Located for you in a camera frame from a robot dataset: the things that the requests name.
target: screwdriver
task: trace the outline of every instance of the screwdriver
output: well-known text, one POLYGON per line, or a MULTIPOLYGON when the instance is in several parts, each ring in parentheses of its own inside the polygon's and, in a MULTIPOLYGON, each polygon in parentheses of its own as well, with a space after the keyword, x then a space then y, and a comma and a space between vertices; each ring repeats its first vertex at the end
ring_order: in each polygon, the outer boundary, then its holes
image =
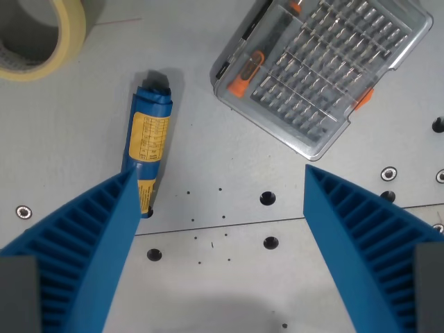
MULTIPOLYGON (((303 0, 290 1, 289 10, 297 17, 302 8, 300 4, 303 0)), ((274 46, 280 39, 282 33, 293 21, 293 17, 283 14, 278 23, 273 27, 272 33, 265 39, 266 42, 258 50, 254 51, 250 59, 244 65, 242 70, 237 74, 236 78, 228 85, 228 91, 235 95, 238 99, 244 97, 245 92, 250 84, 250 81, 255 77, 259 68, 264 64, 266 58, 269 56, 274 46)))

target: blue cylindrical tube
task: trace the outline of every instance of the blue cylindrical tube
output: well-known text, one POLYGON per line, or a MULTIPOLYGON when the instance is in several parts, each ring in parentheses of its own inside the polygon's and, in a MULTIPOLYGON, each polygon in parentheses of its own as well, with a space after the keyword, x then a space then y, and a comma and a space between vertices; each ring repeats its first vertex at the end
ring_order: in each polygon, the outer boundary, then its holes
POLYGON ((142 218, 148 217, 173 102, 170 89, 137 88, 131 105, 122 171, 136 167, 142 218))

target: orange screwdriver handle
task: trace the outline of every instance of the orange screwdriver handle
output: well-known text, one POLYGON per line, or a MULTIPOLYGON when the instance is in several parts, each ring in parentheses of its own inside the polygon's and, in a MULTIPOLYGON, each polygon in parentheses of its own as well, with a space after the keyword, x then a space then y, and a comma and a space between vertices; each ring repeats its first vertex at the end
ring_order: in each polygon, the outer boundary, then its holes
POLYGON ((265 55, 262 51, 255 51, 233 82, 228 85, 228 91, 238 99, 243 98, 250 81, 255 77, 264 61, 265 55))

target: small black hole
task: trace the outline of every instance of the small black hole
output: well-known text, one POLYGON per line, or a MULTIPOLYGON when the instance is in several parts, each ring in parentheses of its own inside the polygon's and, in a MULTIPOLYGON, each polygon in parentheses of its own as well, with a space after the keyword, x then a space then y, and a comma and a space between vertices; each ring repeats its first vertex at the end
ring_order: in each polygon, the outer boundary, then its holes
POLYGON ((162 258, 162 252, 160 252, 157 248, 152 248, 146 253, 148 259, 152 262, 158 262, 162 258))
POLYGON ((438 117, 432 124, 435 133, 444 133, 444 117, 438 117))
POLYGON ((393 192, 393 191, 385 191, 380 195, 380 197, 386 199, 387 201, 389 201, 391 203, 393 201, 395 201, 395 199, 396 199, 395 192, 393 192))
POLYGON ((264 240, 264 247, 269 250, 274 250, 279 245, 279 241, 276 237, 267 237, 264 240))
POLYGON ((261 194, 259 201, 264 206, 270 206, 275 203, 276 195, 273 192, 267 191, 261 194))

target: mounting hole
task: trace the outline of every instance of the mounting hole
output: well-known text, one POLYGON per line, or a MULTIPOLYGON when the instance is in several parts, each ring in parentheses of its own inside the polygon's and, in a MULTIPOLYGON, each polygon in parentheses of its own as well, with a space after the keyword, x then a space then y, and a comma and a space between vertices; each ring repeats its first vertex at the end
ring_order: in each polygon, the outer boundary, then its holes
POLYGON ((393 201, 395 201, 395 199, 396 199, 395 192, 393 192, 393 191, 385 191, 385 192, 382 192, 381 195, 380 195, 380 197, 386 199, 387 201, 389 201, 389 202, 391 202, 391 203, 392 203, 393 201))
POLYGON ((444 233, 444 225, 438 223, 433 226, 433 229, 438 231, 440 234, 444 233))
POLYGON ((22 220, 29 220, 33 211, 29 207, 21 205, 15 209, 15 214, 22 220))
POLYGON ((264 247, 268 250, 274 250, 279 245, 279 241, 276 237, 267 237, 264 240, 264 247))
POLYGON ((444 169, 436 174, 436 181, 440 184, 444 184, 444 169))
POLYGON ((381 178, 386 182, 390 182, 396 178, 398 170, 393 166, 388 166, 381 171, 381 178))
POLYGON ((264 206, 270 206, 275 203, 276 195, 273 192, 267 191, 261 194, 259 201, 264 206))
POLYGON ((162 258, 162 252, 160 252, 157 248, 152 248, 146 253, 148 259, 152 262, 158 262, 162 258))
POLYGON ((444 133, 444 117, 438 117, 432 124, 435 133, 444 133))
POLYGON ((151 206, 148 207, 148 217, 152 217, 154 210, 151 206))

